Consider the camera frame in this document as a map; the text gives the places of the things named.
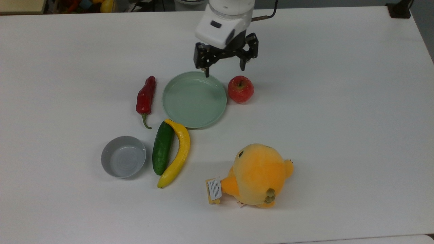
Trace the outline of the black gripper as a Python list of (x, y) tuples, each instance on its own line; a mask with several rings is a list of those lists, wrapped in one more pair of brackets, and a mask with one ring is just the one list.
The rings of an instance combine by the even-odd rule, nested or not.
[(238, 57), (240, 69), (245, 71), (245, 65), (258, 57), (259, 40), (255, 33), (245, 35), (245, 32), (237, 35), (224, 49), (220, 49), (204, 43), (196, 43), (194, 47), (194, 66), (203, 68), (206, 78), (210, 77), (210, 66), (219, 60)]

